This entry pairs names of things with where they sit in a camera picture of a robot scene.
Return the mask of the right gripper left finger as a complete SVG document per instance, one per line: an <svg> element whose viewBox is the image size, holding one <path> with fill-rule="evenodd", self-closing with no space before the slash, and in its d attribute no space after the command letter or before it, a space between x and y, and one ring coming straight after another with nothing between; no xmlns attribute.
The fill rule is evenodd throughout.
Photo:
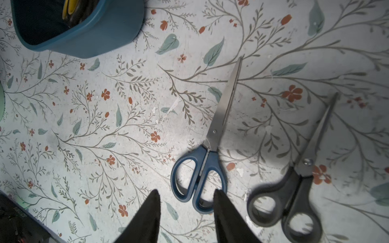
<svg viewBox="0 0 389 243"><path fill-rule="evenodd" d="M131 222L114 241L115 243L157 243L161 219L161 200L152 190Z"/></svg>

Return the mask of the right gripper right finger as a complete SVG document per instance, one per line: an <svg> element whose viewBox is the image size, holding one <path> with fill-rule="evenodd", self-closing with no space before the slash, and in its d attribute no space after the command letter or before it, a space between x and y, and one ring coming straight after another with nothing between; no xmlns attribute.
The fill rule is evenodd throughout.
<svg viewBox="0 0 389 243"><path fill-rule="evenodd" d="M213 208L218 243L261 243L222 190L215 190Z"/></svg>

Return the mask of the blue handled scissors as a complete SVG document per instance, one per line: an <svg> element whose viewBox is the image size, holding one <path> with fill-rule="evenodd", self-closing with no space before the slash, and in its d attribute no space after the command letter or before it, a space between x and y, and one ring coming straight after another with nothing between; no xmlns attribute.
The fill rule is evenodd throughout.
<svg viewBox="0 0 389 243"><path fill-rule="evenodd" d="M174 196L180 202L186 203L192 199L194 209L200 214L213 213L213 203L201 198L207 177L215 172L221 179L221 190L227 192L228 183L225 172L220 164L218 147L224 133L229 111L233 103L238 78L241 71L243 57L239 57L227 82L227 86L219 100L216 112L211 121L205 141L196 149L179 158L171 171L171 188ZM178 186L177 172L181 164L186 161L194 162L194 171L188 188Z"/></svg>

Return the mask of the small dark grey scissors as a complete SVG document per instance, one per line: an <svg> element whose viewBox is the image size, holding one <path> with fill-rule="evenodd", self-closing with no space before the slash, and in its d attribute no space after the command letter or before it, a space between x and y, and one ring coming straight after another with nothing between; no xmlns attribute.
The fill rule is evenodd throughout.
<svg viewBox="0 0 389 243"><path fill-rule="evenodd" d="M283 233L292 243L317 243L323 234L320 218L311 207L309 194L314 181L313 171L319 145L338 97L339 93L333 95L304 152L289 167L284 178L276 184L256 188L248 198L247 213L253 223L260 227L272 227L281 221ZM271 213L262 212L254 206L261 197L274 200L275 207ZM301 233L290 227L297 214L305 214L312 220L309 233Z"/></svg>

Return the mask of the teal plastic storage box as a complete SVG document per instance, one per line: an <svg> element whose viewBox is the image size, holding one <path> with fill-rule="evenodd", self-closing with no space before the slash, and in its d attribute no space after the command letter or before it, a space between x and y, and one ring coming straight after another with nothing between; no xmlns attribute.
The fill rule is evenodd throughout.
<svg viewBox="0 0 389 243"><path fill-rule="evenodd" d="M26 48L87 59L129 44L143 25L144 1L99 1L92 14L72 28L62 19L64 3L11 1L14 28Z"/></svg>

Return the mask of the yellow black scissors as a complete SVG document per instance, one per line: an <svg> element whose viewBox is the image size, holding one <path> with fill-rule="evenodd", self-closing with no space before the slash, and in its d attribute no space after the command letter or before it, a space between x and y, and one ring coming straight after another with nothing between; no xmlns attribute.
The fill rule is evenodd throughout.
<svg viewBox="0 0 389 243"><path fill-rule="evenodd" d="M62 19L72 28L86 20L98 3L99 0L66 0L63 6Z"/></svg>

